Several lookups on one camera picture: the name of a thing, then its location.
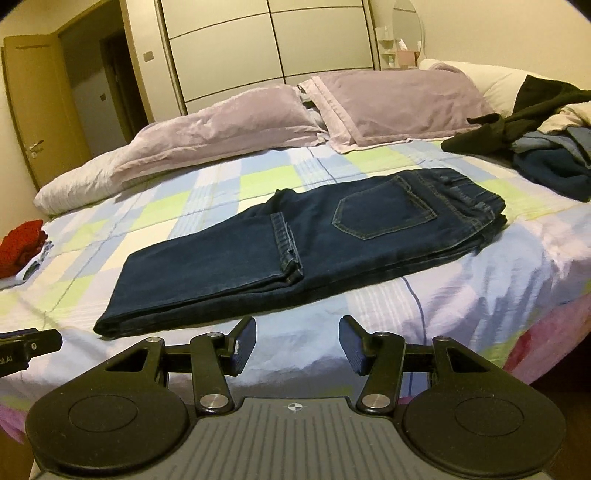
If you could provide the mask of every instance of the bed sheet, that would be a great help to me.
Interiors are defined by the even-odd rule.
[[[442,152],[438,142],[410,141],[346,155],[322,145],[175,171],[48,223],[54,248],[42,268],[26,284],[0,292],[0,331],[57,328],[64,345],[35,358],[28,370],[0,379],[0,422],[22,429],[24,412],[36,399],[142,338],[108,341],[92,332],[130,253],[214,225],[266,201],[276,189],[303,192],[435,167],[454,168],[505,199],[509,226],[499,238],[446,265],[256,315],[256,347],[244,373],[229,379],[233,395],[358,395],[365,380],[350,370],[338,343],[344,314],[369,331],[392,331],[411,343],[451,336],[499,366],[520,345],[512,368],[521,366],[531,381],[523,367],[529,344],[518,344],[524,334],[552,324],[540,328],[542,337],[564,338],[561,348],[568,350],[589,331],[590,302],[577,299],[591,298],[583,297],[591,291],[591,206],[530,183],[501,163]],[[563,315],[558,325],[552,323],[553,310],[576,300],[576,321]],[[188,343],[201,333],[228,332],[237,321],[156,335],[168,345]],[[545,358],[550,338],[535,338],[535,371],[541,375],[558,361],[558,350],[550,349],[554,355]],[[172,375],[170,387],[191,401],[186,374]],[[402,395],[425,387],[423,375],[406,375]]]

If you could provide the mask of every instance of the doorway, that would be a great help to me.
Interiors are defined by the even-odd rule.
[[[59,38],[91,157],[127,145],[148,119],[119,0],[105,2],[62,31]]]

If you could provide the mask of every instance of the door handle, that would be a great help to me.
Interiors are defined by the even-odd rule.
[[[37,148],[39,145],[41,145],[41,144],[42,144],[44,141],[45,141],[45,140],[39,140],[39,142],[37,142],[37,143],[33,143],[33,145],[31,145],[31,146],[29,147],[29,152],[34,152],[34,151],[35,151],[35,149],[36,149],[36,148]]]

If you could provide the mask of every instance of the gray ribbed surface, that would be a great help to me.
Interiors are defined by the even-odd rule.
[[[423,462],[388,420],[354,413],[342,398],[247,398],[201,420],[168,459],[133,480],[451,480]],[[51,474],[43,480],[57,479]],[[545,474],[531,480],[549,480]]]

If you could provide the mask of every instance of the jeans back pocket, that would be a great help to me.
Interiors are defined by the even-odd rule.
[[[361,240],[421,225],[437,217],[400,176],[352,193],[337,205],[332,224]]]

